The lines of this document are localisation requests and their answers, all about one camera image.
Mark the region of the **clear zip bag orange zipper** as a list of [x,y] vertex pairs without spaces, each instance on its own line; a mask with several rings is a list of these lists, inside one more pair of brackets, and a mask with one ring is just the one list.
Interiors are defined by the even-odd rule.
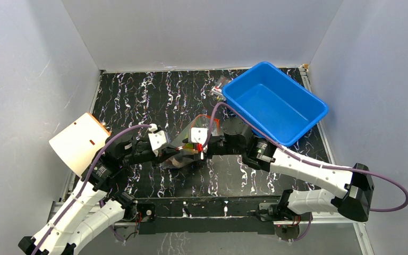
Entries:
[[178,169],[204,160],[207,147],[203,144],[209,137],[209,130],[213,136],[220,135],[219,119],[211,120],[209,115],[203,114],[195,117],[171,142],[171,145],[178,149],[178,154],[169,157],[160,166],[166,169]]

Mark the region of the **blue plastic bin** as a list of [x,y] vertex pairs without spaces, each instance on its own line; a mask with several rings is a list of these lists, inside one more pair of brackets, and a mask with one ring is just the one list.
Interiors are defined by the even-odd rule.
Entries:
[[327,104],[269,62],[260,62],[222,89],[226,103],[257,128],[290,147],[329,112]]

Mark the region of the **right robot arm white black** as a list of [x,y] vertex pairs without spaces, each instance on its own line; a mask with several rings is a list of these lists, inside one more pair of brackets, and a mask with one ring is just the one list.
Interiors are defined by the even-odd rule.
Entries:
[[182,147],[186,160],[240,155],[242,163],[252,169],[284,174],[318,186],[317,190],[285,190],[277,204],[260,206],[260,218],[291,220],[307,213],[339,213],[356,222],[369,219],[374,184],[366,166],[326,165],[256,135],[239,118],[226,120],[222,133],[214,123],[205,116],[203,125],[193,123],[185,129]]

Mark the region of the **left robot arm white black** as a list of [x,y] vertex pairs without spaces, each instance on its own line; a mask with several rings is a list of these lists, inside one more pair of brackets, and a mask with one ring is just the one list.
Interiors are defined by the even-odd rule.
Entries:
[[71,135],[63,131],[49,143],[80,180],[55,216],[35,235],[20,240],[18,246],[25,254],[78,254],[115,222],[135,219],[135,199],[124,192],[92,216],[87,214],[111,191],[124,163],[162,163],[179,153],[154,124],[135,125],[111,134],[97,148],[79,145],[82,139],[72,140]]

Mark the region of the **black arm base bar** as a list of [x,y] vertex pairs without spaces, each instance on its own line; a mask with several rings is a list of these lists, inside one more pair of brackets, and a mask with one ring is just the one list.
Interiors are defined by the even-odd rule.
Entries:
[[137,200],[143,235],[254,232],[274,234],[279,226],[296,227],[310,216],[279,206],[280,197],[167,197]]

